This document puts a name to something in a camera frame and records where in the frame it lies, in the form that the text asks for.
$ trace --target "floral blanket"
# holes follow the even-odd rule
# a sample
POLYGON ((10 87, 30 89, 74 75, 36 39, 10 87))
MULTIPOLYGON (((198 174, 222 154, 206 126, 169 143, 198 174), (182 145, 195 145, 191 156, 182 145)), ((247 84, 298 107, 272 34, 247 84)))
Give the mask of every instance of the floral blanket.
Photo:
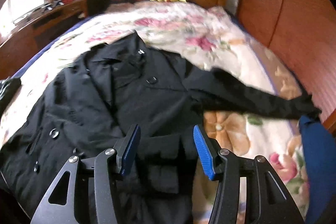
MULTIPOLYGON (((229 71, 246 85, 287 99, 300 95, 293 76, 278 58, 234 25, 223 8, 194 4, 140 2, 111 5, 107 12, 64 35, 21 77, 22 87, 0 123, 3 145, 26 121, 56 74, 91 47, 137 31, 149 46, 178 52, 204 70, 229 71)), ((308 209, 308 183, 297 121, 235 112, 205 112, 207 134, 239 156, 264 155, 285 182, 301 213, 308 209)), ((197 166, 193 190, 195 223, 208 223, 217 184, 197 166)), ((241 179, 238 222, 244 222, 246 181, 241 179)))

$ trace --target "dark clothing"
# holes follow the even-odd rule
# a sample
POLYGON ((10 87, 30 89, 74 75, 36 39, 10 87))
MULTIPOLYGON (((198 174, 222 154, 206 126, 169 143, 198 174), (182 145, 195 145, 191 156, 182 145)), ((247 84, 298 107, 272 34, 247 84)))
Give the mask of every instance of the dark clothing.
POLYGON ((20 86, 20 78, 7 78, 5 80, 0 80, 0 119, 20 86))
POLYGON ((134 33, 92 48, 56 76, 1 149, 1 170, 32 216, 74 148, 95 157, 137 123, 136 164, 118 185, 125 222, 192 223, 193 127, 204 110, 278 118, 319 112, 310 97, 285 100, 247 87, 226 71, 203 71, 178 54, 147 48, 134 33))

